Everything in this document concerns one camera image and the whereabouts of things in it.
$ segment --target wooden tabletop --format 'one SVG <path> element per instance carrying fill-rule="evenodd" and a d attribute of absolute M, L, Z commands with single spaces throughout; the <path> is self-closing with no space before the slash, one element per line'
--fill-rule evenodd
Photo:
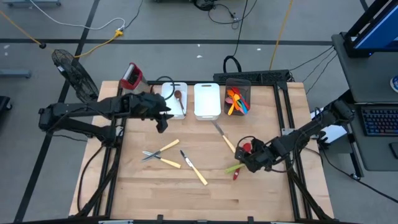
<path fill-rule="evenodd" d="M 118 82 L 103 82 L 99 100 L 115 96 Z M 297 128 L 310 121 L 307 98 L 302 83 L 288 83 L 294 122 Z M 221 96 L 224 86 L 220 87 Z M 284 108 L 285 125 L 287 116 Z M 253 216 L 255 221 L 294 220 L 287 174 L 241 169 L 237 180 L 224 170 L 237 164 L 234 155 L 209 121 L 197 121 L 193 114 L 193 86 L 188 86 L 187 117 L 184 120 L 168 120 L 169 127 L 163 134 L 156 130 L 155 121 L 129 119 L 119 165 L 118 179 L 113 199 L 111 218 L 156 219 L 163 214 L 165 220 L 224 220 L 243 221 Z M 235 145 L 243 136 L 253 135 L 266 142 L 280 135 L 273 88 L 251 87 L 251 110 L 246 116 L 228 116 L 221 112 L 217 120 L 225 135 Z M 96 116 L 93 124 L 104 126 L 110 121 Z M 180 143 L 161 156 L 182 165 L 176 169 L 151 159 L 140 160 L 142 151 L 155 152 L 179 139 Z M 97 139 L 89 139 L 82 166 L 99 148 Z M 308 147 L 318 151 L 315 141 Z M 183 160 L 180 149 L 208 181 L 204 186 L 192 168 Z M 318 155 L 302 151 L 307 189 L 329 216 L 333 216 L 323 167 Z M 91 162 L 84 176 L 81 204 L 84 205 L 98 186 L 104 150 Z M 284 170 L 284 164 L 274 166 Z M 301 194 L 297 189 L 300 213 L 304 217 Z M 107 190 L 103 194 L 101 213 L 104 213 Z M 77 186 L 70 214 L 75 214 Z"/>

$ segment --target black fan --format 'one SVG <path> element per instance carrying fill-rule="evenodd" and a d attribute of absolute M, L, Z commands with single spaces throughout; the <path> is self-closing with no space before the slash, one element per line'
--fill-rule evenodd
<path fill-rule="evenodd" d="M 66 50 L 54 50 L 52 60 L 61 75 L 75 89 L 76 96 L 84 103 L 97 101 L 98 88 L 79 61 Z"/>

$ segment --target yellow cable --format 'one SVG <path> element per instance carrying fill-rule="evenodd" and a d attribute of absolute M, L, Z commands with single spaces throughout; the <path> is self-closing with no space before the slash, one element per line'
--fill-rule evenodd
<path fill-rule="evenodd" d="M 292 9 L 292 5 L 293 5 L 293 0 L 290 0 L 289 8 L 288 8 L 287 11 L 286 11 L 285 19 L 284 19 L 284 22 L 282 23 L 282 27 L 280 28 L 279 36 L 278 36 L 278 39 L 277 39 L 276 44 L 275 44 L 275 49 L 274 49 L 274 53 L 272 54 L 271 64 L 269 65 L 269 70 L 271 70 L 271 68 L 272 68 L 272 63 L 274 62 L 274 58 L 275 58 L 275 54 L 276 54 L 276 49 L 278 48 L 279 40 L 280 40 L 280 38 L 282 37 L 282 33 L 283 33 L 283 31 L 284 31 L 287 18 L 289 17 L 290 10 Z"/>
<path fill-rule="evenodd" d="M 14 25 L 16 28 L 19 29 L 19 31 L 21 31 L 23 34 L 25 34 L 27 37 L 29 37 L 31 40 L 33 40 L 36 44 L 41 45 L 42 43 L 40 43 L 38 40 L 36 40 L 35 38 L 33 38 L 32 36 L 30 36 L 27 32 L 25 32 L 22 28 L 20 28 L 17 24 L 15 24 L 14 21 L 12 21 L 10 19 L 10 17 L 8 17 L 7 15 L 5 15 L 4 12 L 2 12 L 2 10 L 0 10 L 0 13 L 2 14 L 2 16 L 4 16 L 4 18 L 6 18 L 12 25 Z"/>
<path fill-rule="evenodd" d="M 102 47 L 105 44 L 108 44 L 108 43 L 112 42 L 114 39 L 116 39 L 117 37 L 120 37 L 121 35 L 123 35 L 123 32 L 121 32 L 120 30 L 116 30 L 115 35 L 110 40 L 108 40 L 107 42 L 105 42 L 103 44 L 99 44 L 99 45 L 95 46 L 94 48 L 92 48 L 91 50 L 87 51 L 84 54 L 76 55 L 75 58 L 80 58 L 82 56 L 88 55 L 88 54 L 92 53 L 95 49 L 97 49 L 98 47 Z"/>
<path fill-rule="evenodd" d="M 21 31 L 23 34 L 25 34 L 25 36 L 27 36 L 30 40 L 33 40 L 36 44 L 42 45 L 42 43 L 40 43 L 38 40 L 36 40 L 35 38 L 33 38 L 31 35 L 29 35 L 24 29 L 20 28 L 14 21 L 12 21 L 12 19 L 10 19 L 10 17 L 8 17 L 7 15 L 5 15 L 5 13 L 0 10 L 0 13 L 2 14 L 2 16 L 4 16 L 4 18 L 6 18 L 12 25 L 14 25 L 16 28 L 19 29 L 19 31 Z M 99 44 L 98 46 L 94 47 L 93 49 L 89 50 L 88 52 L 81 54 L 81 55 L 77 55 L 75 56 L 75 58 L 80 58 L 84 55 L 88 55 L 90 53 L 92 53 L 95 49 L 97 49 L 98 47 L 102 47 L 105 44 L 108 44 L 110 42 L 112 42 L 114 39 L 116 39 L 117 37 L 120 37 L 121 35 L 123 35 L 123 32 L 120 30 L 116 30 L 115 35 L 112 37 L 112 39 L 108 40 L 107 42 L 103 43 L 103 44 Z"/>

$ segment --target knife with wooden handle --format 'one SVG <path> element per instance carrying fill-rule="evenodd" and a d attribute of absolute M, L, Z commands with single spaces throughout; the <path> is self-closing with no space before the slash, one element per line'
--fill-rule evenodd
<path fill-rule="evenodd" d="M 162 149 L 159 149 L 157 152 L 154 152 L 152 155 L 147 156 L 143 159 L 141 159 L 141 162 L 147 161 L 148 159 L 160 154 L 162 151 L 166 150 L 166 149 L 170 149 L 171 147 L 175 146 L 176 144 L 178 144 L 180 142 L 180 140 L 176 139 L 173 142 L 171 142 L 170 144 L 164 146 Z"/>
<path fill-rule="evenodd" d="M 218 126 L 216 121 L 211 121 L 214 126 L 216 127 L 217 131 L 221 134 L 221 136 L 223 137 L 224 141 L 226 142 L 226 144 L 228 145 L 228 147 L 232 150 L 233 153 L 235 153 L 236 149 L 234 147 L 234 145 L 232 145 L 232 143 L 228 140 L 228 138 L 224 135 L 223 130 L 221 130 L 221 128 Z"/>
<path fill-rule="evenodd" d="M 195 173 L 199 177 L 200 181 L 206 186 L 207 185 L 206 179 L 202 176 L 202 174 L 199 172 L 199 170 L 197 170 L 197 168 L 195 166 L 193 166 L 191 160 L 188 159 L 188 157 L 184 154 L 184 152 L 182 150 L 180 150 L 180 152 L 181 152 L 182 157 L 184 157 L 185 162 L 187 162 L 188 166 L 192 167 L 193 171 L 195 171 Z"/>
<path fill-rule="evenodd" d="M 151 156 L 152 155 L 151 152 L 147 152 L 147 151 L 143 151 L 142 153 L 144 153 L 147 156 Z M 181 168 L 180 164 L 178 164 L 176 162 L 173 162 L 173 161 L 170 161 L 170 160 L 167 160 L 167 159 L 163 159 L 159 155 L 154 155 L 154 158 L 156 158 L 156 159 L 158 159 L 158 160 L 160 160 L 160 161 L 162 161 L 164 163 L 167 163 L 170 166 L 174 166 L 175 168 L 178 168 L 178 169 Z"/>

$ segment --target white container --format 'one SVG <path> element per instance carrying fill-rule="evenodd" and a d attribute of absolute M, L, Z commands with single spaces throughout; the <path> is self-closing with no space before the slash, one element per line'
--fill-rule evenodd
<path fill-rule="evenodd" d="M 188 86 L 186 83 L 182 82 L 175 82 L 174 83 L 175 90 L 180 90 L 181 91 L 181 102 L 184 107 L 183 111 L 186 114 L 187 113 L 187 93 L 188 93 Z M 170 96 L 170 94 L 173 92 L 173 85 L 171 82 L 163 83 L 162 85 L 162 96 L 164 98 Z M 168 108 L 171 110 L 167 112 L 167 114 L 172 114 L 174 117 L 171 119 L 185 119 L 185 116 L 183 114 L 183 111 L 181 110 L 181 105 L 180 101 L 174 97 L 170 97 L 168 100 L 166 100 L 166 105 Z"/>
<path fill-rule="evenodd" d="M 215 83 L 198 83 L 193 87 L 194 114 L 199 121 L 214 121 L 221 114 L 220 86 Z"/>

